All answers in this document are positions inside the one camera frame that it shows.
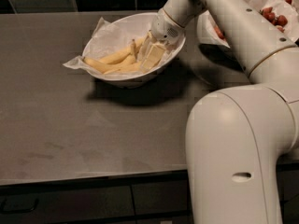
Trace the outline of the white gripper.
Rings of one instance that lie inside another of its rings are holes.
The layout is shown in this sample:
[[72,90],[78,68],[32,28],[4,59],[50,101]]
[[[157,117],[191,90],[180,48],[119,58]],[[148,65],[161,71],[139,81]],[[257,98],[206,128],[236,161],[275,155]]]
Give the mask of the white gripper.
[[150,31],[147,32],[139,52],[137,60],[141,62],[140,71],[148,72],[163,58],[166,48],[163,44],[174,45],[183,36],[184,29],[176,24],[161,8],[153,19]]

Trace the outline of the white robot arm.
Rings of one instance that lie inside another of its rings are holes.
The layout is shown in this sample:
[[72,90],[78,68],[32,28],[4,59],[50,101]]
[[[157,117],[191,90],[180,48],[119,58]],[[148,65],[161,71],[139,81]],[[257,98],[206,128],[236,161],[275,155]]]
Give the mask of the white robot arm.
[[192,108],[186,162],[194,224],[283,224],[278,158],[299,143],[299,49],[244,0],[167,0],[151,24],[174,43],[208,11],[249,85],[214,91]]

